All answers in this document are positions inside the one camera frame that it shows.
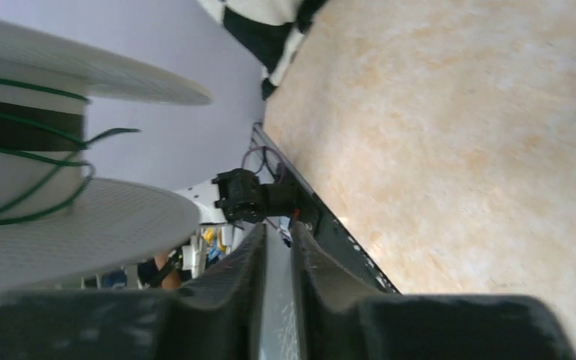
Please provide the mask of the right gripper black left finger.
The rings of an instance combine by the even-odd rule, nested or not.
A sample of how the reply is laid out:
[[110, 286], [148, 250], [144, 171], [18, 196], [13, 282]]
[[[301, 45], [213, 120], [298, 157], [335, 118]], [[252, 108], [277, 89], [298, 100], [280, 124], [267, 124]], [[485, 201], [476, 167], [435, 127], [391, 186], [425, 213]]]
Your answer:
[[182, 359], [259, 358], [266, 238], [258, 223], [230, 255], [178, 291]]

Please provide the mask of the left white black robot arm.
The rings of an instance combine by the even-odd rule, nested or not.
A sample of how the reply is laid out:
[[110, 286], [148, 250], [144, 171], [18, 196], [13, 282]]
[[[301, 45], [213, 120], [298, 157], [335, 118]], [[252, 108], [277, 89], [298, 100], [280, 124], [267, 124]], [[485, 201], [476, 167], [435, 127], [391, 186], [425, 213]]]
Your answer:
[[263, 184], [253, 172], [242, 168], [219, 173], [176, 193], [194, 202], [202, 225], [255, 224], [266, 218], [290, 216], [299, 196], [292, 184]]

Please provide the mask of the translucent white cable spool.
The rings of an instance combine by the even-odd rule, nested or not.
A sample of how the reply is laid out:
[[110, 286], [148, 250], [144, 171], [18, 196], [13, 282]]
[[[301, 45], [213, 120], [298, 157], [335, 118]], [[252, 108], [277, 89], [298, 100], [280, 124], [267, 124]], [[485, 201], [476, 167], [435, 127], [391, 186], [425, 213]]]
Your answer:
[[98, 178], [85, 153], [89, 98], [207, 105], [193, 80], [0, 20], [0, 290], [53, 286], [182, 245], [199, 223], [189, 199]]

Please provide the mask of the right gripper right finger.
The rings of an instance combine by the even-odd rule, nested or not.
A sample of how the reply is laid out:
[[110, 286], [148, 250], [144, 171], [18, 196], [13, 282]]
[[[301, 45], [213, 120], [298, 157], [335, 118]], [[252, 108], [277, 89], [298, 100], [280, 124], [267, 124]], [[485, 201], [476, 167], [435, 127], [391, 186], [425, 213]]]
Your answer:
[[323, 250], [306, 226], [291, 230], [295, 328], [302, 359], [367, 359], [359, 305], [396, 292], [371, 285]]

